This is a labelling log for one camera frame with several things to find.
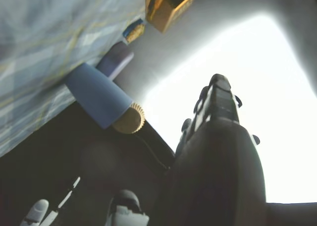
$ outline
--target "blue cylinder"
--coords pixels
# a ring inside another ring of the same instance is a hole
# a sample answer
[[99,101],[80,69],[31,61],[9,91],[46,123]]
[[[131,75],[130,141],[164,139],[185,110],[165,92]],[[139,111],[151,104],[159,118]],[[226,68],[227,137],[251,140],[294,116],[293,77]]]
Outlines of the blue cylinder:
[[66,78],[65,84],[82,108],[105,129],[120,118],[132,99],[109,78],[83,63]]

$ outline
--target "blue plaid cloth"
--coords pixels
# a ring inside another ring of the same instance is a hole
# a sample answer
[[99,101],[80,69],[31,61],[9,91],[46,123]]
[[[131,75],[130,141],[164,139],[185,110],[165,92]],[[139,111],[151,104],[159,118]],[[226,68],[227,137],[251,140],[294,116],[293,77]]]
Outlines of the blue plaid cloth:
[[0,0],[0,156],[74,102],[63,78],[144,13],[145,0]]

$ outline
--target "yellow box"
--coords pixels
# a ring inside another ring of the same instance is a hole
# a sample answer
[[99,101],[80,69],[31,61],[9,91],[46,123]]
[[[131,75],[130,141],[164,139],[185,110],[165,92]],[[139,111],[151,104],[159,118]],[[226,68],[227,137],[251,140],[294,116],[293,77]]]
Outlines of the yellow box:
[[193,3],[194,0],[151,0],[147,21],[164,33]]

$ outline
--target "gray ceiling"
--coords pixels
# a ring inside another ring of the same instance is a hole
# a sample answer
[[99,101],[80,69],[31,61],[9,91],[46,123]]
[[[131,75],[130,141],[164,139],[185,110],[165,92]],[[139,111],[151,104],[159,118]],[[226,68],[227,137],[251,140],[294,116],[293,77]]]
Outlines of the gray ceiling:
[[145,34],[130,45],[134,59],[115,81],[142,104],[148,89],[224,27],[262,11],[276,16],[317,93],[315,0],[195,0],[166,34],[147,25]]

